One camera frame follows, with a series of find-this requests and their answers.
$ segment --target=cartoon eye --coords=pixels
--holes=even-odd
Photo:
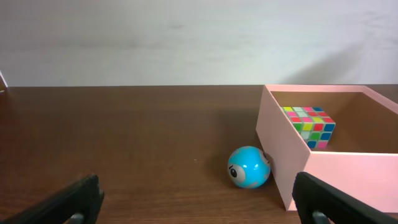
[[[259,149],[259,151],[260,151],[261,160],[265,163],[265,165],[269,164],[266,153],[260,149]]]
[[[233,178],[233,180],[239,183],[244,182],[244,180],[246,179],[246,174],[243,168],[239,165],[230,164],[228,167],[228,172],[230,176]]]

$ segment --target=toy ball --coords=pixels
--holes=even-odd
[[[240,147],[229,157],[228,174],[238,187],[259,187],[265,183],[270,173],[271,166],[265,153],[256,147]]]

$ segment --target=white wall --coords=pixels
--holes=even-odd
[[[398,83],[396,0],[2,0],[9,86]]]

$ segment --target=colorful cube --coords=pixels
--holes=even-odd
[[[326,148],[336,123],[320,107],[281,107],[309,148]]]

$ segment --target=white square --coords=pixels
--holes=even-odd
[[[307,140],[310,137],[310,131],[302,131],[301,132],[301,138],[304,140]]]
[[[297,112],[297,115],[301,118],[306,118],[308,117],[308,114],[306,114],[306,112]]]
[[[293,107],[293,110],[296,112],[303,112],[303,108]]]

